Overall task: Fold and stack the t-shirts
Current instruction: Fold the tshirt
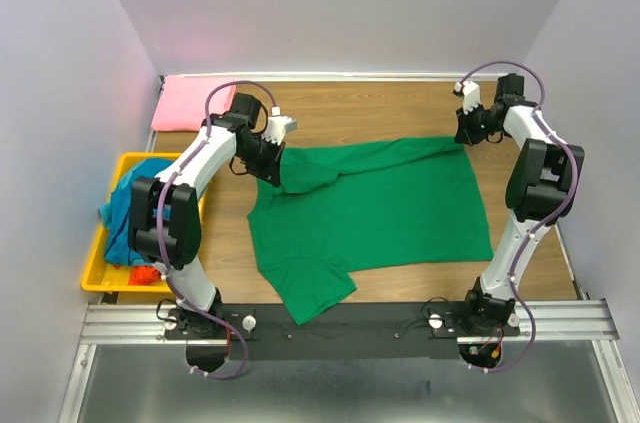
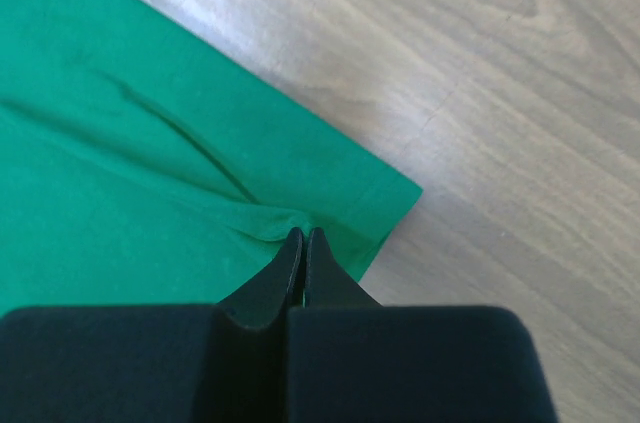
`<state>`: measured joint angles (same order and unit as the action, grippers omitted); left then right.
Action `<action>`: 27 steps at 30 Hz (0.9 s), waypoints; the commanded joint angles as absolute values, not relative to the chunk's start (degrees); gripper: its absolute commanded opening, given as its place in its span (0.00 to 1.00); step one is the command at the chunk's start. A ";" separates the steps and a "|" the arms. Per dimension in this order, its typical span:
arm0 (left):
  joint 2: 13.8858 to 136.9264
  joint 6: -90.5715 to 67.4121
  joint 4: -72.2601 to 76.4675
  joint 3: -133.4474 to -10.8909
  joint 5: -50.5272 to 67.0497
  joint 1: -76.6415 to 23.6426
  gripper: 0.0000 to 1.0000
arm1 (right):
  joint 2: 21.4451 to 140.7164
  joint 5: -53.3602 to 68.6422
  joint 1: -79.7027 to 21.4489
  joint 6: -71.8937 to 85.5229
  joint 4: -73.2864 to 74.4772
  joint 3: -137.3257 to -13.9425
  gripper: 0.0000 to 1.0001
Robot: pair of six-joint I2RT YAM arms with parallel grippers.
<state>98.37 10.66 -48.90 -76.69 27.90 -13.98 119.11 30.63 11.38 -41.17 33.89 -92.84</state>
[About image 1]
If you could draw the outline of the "green polo t-shirt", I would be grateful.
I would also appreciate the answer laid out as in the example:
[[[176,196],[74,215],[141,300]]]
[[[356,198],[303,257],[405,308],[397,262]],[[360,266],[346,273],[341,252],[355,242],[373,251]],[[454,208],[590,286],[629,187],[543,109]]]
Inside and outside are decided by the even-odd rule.
[[[297,325],[340,303],[354,272],[488,261],[471,163],[450,137],[288,148],[248,215],[257,268]]]

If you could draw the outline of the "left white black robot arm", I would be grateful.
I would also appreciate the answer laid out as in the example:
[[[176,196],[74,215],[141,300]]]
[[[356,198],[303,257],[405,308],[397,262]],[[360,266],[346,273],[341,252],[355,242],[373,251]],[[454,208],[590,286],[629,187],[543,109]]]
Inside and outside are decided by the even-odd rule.
[[[169,167],[132,183],[129,247],[161,272],[177,306],[188,314],[188,327],[201,338],[229,323],[199,260],[200,198],[218,170],[236,160],[249,175],[278,187],[285,138],[296,127],[276,103],[267,109],[256,97],[237,93],[229,110],[205,112],[194,141]]]

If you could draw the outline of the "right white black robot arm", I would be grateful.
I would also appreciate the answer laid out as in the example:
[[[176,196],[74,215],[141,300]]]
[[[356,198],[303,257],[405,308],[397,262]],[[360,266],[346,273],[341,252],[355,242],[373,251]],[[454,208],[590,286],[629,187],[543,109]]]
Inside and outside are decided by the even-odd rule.
[[[469,77],[453,90],[462,100],[456,110],[455,142],[472,146],[498,134],[512,138],[519,148],[505,190],[505,231],[459,313],[462,327],[474,335],[509,324],[522,301],[519,284],[537,245],[571,210],[585,158],[582,147],[551,129],[541,105],[525,98],[524,83],[516,73],[499,77],[489,108],[481,104],[480,87]]]

